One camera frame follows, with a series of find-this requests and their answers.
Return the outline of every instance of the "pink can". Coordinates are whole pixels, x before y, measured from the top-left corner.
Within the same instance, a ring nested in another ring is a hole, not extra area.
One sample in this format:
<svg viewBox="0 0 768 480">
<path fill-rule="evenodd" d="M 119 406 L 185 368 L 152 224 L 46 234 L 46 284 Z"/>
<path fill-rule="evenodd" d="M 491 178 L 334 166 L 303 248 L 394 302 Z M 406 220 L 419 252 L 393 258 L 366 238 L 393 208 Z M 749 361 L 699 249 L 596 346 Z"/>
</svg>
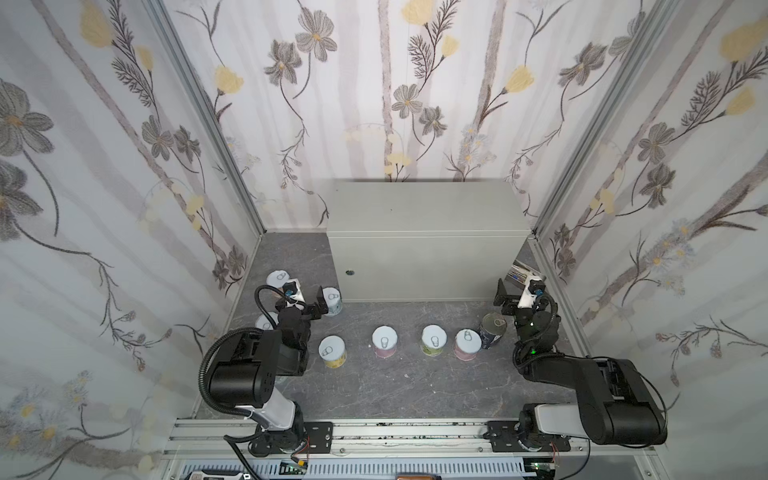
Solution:
<svg viewBox="0 0 768 480">
<path fill-rule="evenodd" d="M 373 331 L 373 351 L 385 359 L 397 351 L 397 332 L 391 326 L 382 325 Z"/>
<path fill-rule="evenodd" d="M 474 330 L 464 329 L 456 333 L 453 353 L 457 359 L 468 362 L 477 356 L 481 346 L 480 335 Z"/>
</svg>

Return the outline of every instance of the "cabinet door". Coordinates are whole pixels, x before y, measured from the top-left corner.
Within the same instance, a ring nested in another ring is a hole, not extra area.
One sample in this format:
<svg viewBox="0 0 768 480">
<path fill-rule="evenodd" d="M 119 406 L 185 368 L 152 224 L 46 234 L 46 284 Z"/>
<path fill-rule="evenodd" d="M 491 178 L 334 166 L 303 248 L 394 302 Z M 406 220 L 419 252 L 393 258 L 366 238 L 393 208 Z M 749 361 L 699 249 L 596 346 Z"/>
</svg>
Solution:
<svg viewBox="0 0 768 480">
<path fill-rule="evenodd" d="M 451 301 L 492 299 L 525 237 L 329 240 L 345 301 Z"/>
</svg>

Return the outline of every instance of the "wall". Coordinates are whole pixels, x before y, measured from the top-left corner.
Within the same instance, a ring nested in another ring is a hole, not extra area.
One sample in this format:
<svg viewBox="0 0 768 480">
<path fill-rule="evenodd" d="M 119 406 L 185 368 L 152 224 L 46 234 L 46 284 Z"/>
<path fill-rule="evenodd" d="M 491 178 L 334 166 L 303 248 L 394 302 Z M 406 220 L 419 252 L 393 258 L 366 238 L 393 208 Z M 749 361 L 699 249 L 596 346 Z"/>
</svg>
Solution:
<svg viewBox="0 0 768 480">
<path fill-rule="evenodd" d="M 146 478 L 257 238 L 139 2 L 3 2 L 0 79 L 0 470 Z"/>
<path fill-rule="evenodd" d="M 541 237 L 594 352 L 672 405 L 677 480 L 768 465 L 766 15 L 682 2 Z"/>
<path fill-rule="evenodd" d="M 504 179 L 533 224 L 652 4 L 165 0 L 281 229 L 336 178 Z"/>
</svg>

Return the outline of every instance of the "gray tabletop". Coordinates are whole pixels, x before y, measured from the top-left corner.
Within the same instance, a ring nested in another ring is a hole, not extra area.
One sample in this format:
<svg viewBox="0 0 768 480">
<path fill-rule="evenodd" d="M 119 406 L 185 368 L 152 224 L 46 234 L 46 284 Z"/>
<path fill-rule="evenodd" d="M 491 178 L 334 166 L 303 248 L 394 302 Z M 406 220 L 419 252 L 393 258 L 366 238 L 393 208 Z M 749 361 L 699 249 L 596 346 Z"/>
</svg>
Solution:
<svg viewBox="0 0 768 480">
<path fill-rule="evenodd" d="M 525 262 L 533 263 L 531 258 Z M 268 233 L 231 328 L 255 325 L 260 313 L 251 292 L 274 270 L 298 277 L 308 300 L 319 285 L 338 285 L 325 235 Z M 263 298 L 264 306 L 274 311 L 274 299 L 266 293 Z M 515 371 L 511 364 L 514 329 L 469 362 L 455 357 L 455 334 L 464 328 L 476 329 L 480 319 L 494 311 L 498 307 L 490 302 L 344 304 L 338 315 L 312 324 L 305 374 L 280 377 L 276 387 L 300 404 L 307 419 L 503 417 L 517 416 L 528 402 L 573 402 L 571 390 L 528 382 Z M 419 345 L 422 329 L 432 323 L 448 333 L 448 343 L 436 357 L 426 356 Z M 373 351 L 371 335 L 381 325 L 391 326 L 399 337 L 397 352 L 387 359 Z M 327 367 L 317 352 L 328 335 L 338 335 L 346 344 L 347 360 L 337 369 Z M 562 331 L 558 346 L 571 351 Z M 224 417 L 206 405 L 197 413 L 199 419 Z"/>
</svg>

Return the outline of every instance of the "gray metal cabinet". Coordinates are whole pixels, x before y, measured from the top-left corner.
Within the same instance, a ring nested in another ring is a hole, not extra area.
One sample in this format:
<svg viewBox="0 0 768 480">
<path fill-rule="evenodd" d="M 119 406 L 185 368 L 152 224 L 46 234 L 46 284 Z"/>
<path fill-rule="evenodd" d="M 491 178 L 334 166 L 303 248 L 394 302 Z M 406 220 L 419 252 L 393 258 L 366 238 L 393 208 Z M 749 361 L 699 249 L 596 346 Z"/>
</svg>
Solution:
<svg viewBox="0 0 768 480">
<path fill-rule="evenodd" d="M 345 302 L 490 300 L 530 233 L 501 181 L 334 190 L 327 234 Z"/>
</svg>

